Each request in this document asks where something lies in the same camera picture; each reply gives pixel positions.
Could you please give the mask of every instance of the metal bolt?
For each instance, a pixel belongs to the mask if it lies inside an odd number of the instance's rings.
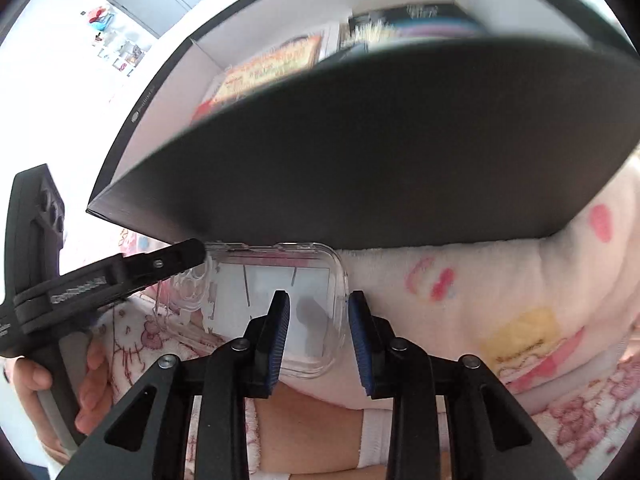
[[[462,364],[467,368],[479,368],[481,362],[475,355],[467,354],[462,356]]]
[[[161,368],[173,368],[178,363],[178,358],[173,354],[165,354],[158,359],[158,366]]]
[[[409,348],[409,342],[402,337],[395,337],[389,343],[392,350],[396,352],[404,352],[407,348]]]
[[[245,337],[241,337],[240,339],[236,339],[231,342],[231,348],[237,352],[247,350],[249,346],[251,346],[251,342]]]

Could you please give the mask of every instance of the black handle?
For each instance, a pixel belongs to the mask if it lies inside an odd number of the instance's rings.
[[[86,352],[77,349],[77,354],[81,354],[82,362],[85,363]],[[82,444],[85,435],[76,429],[76,416],[80,407],[69,373],[67,373],[60,345],[53,342],[47,346],[36,348],[26,357],[51,372],[53,377],[51,389],[38,392],[38,398],[62,447],[71,455]]]

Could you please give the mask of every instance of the person's hand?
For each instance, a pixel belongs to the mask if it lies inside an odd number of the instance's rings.
[[[80,412],[76,417],[76,428],[81,433],[89,434],[111,409],[113,399],[108,381],[109,364],[104,354],[104,347],[96,338],[91,341],[87,349],[86,364],[87,374],[78,391]],[[29,359],[19,358],[15,360],[13,367],[8,364],[6,374],[14,384],[18,398],[31,419],[40,441],[51,450],[64,453],[37,396],[37,391],[51,387],[52,378],[49,371]]]

